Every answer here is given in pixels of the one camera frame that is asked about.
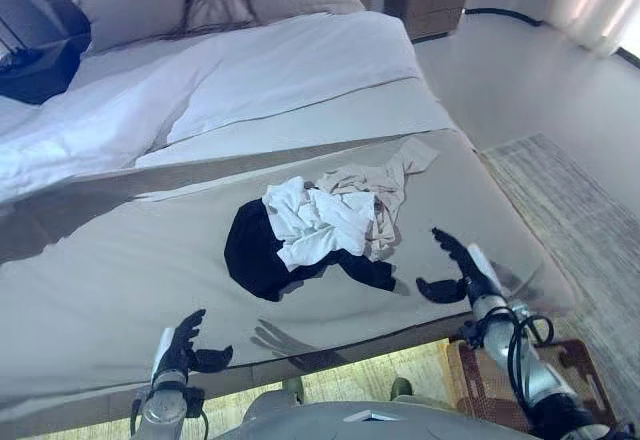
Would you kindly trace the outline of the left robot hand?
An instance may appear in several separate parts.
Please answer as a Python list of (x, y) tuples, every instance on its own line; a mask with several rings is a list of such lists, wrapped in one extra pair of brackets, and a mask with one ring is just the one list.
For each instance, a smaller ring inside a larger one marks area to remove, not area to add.
[(199, 309), (186, 317), (177, 327), (163, 331), (154, 358), (151, 382), (166, 371), (179, 371), (185, 378), (190, 372), (217, 373), (228, 367), (233, 357), (233, 347), (224, 350), (194, 349), (194, 339), (206, 314)]

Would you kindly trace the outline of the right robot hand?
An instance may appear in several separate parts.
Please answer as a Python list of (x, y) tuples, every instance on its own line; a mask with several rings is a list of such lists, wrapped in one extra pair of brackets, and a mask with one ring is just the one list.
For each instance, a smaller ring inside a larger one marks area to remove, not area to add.
[(485, 295), (502, 296), (496, 283), (480, 270), (468, 249), (457, 238), (436, 227), (431, 232), (440, 248), (457, 264), (461, 278), (435, 282), (417, 278), (416, 286), (424, 298), (437, 304), (452, 304), (469, 299), (473, 305)]

